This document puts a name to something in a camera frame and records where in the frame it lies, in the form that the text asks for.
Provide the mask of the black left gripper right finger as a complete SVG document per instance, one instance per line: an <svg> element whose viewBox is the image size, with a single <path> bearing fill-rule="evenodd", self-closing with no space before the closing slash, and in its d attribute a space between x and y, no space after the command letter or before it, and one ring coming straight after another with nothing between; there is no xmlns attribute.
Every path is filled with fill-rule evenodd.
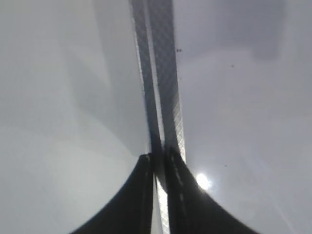
<svg viewBox="0 0 312 234"><path fill-rule="evenodd" d="M175 149L166 149L164 168L172 234L256 233L223 209L198 185Z"/></svg>

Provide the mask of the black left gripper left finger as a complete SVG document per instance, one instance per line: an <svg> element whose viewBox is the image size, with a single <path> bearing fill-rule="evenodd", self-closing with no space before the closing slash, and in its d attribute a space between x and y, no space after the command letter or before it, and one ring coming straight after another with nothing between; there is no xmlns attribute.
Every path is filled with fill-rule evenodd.
<svg viewBox="0 0 312 234"><path fill-rule="evenodd" d="M118 193L74 234L149 234L153 213L152 154L140 155Z"/></svg>

